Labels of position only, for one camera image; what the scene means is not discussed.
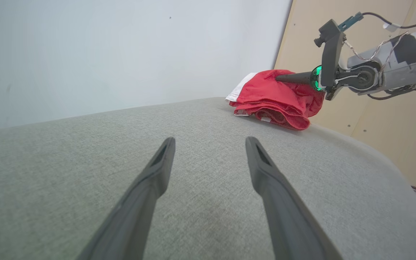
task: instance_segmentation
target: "folded cloth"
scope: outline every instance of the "folded cloth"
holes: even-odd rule
[[[292,130],[304,130],[311,124],[308,117],[319,112],[324,92],[308,84],[276,81],[276,76],[293,74],[289,70],[273,69],[248,74],[226,100],[236,107],[234,115],[257,119]]]

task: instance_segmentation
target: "white fabric edge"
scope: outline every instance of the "white fabric edge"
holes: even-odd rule
[[[238,96],[240,95],[240,92],[243,89],[243,86],[250,81],[250,79],[252,79],[256,74],[258,74],[257,72],[255,73],[250,73],[248,74],[246,77],[244,77],[242,79],[242,81],[235,87],[235,89],[226,97],[227,101],[232,101],[232,102],[236,102]]]

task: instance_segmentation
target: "gray robot arm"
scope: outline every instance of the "gray robot arm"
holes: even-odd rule
[[[363,19],[363,15],[374,15],[385,21],[387,30],[412,28],[391,23],[376,13],[357,13],[340,25],[334,20],[328,21],[319,29],[320,37],[315,44],[325,43],[322,53],[322,65],[312,72],[281,75],[277,81],[308,83],[317,91],[325,91],[325,99],[332,100],[343,87],[349,87],[359,95],[368,95],[373,99],[388,99],[416,90],[416,33],[408,32],[384,41],[376,48],[358,54],[348,43],[345,30]],[[340,61],[343,44],[355,53],[348,64]],[[373,97],[371,94],[385,91],[386,97]]]
[[[360,58],[369,59],[375,51],[374,48],[350,57],[347,66],[356,68],[366,63]],[[410,86],[405,87],[406,90],[409,90],[408,92],[416,90],[416,33],[405,34],[403,37],[398,36],[390,40],[389,43],[383,44],[372,61],[379,64],[380,68],[375,68],[379,73],[379,70],[383,69],[378,84],[365,91],[359,91],[357,86],[348,85],[347,87],[351,87],[359,95],[380,91],[387,91],[388,94],[391,94],[392,91],[404,86]]]

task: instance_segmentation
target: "gray fabric surface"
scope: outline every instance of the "gray fabric surface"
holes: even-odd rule
[[[234,117],[222,98],[0,130],[0,259],[74,259],[166,138],[172,175],[146,259],[272,259],[255,136],[345,259],[416,259],[416,196],[372,148],[312,125]]]

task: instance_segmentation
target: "black cable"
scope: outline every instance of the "black cable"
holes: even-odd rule
[[[406,94],[406,93],[409,93],[409,92],[412,92],[412,91],[416,91],[416,84],[408,84],[406,86],[399,87],[397,89],[385,90],[385,92],[387,94],[390,94],[389,96],[386,96],[386,97],[374,97],[370,94],[368,94],[368,96],[371,99],[375,99],[375,100],[386,100],[386,99],[390,99],[390,98],[396,97],[398,95]]]
[[[380,18],[383,22],[385,22],[385,23],[387,23],[389,25],[393,24],[392,22],[390,22],[390,21],[386,20],[385,18],[383,18],[378,13],[366,12],[366,13],[363,13],[362,15],[373,15],[373,16],[376,16],[376,17]],[[409,28],[413,28],[413,27],[416,27],[416,25],[400,26],[399,28],[401,28],[401,29],[409,29]]]

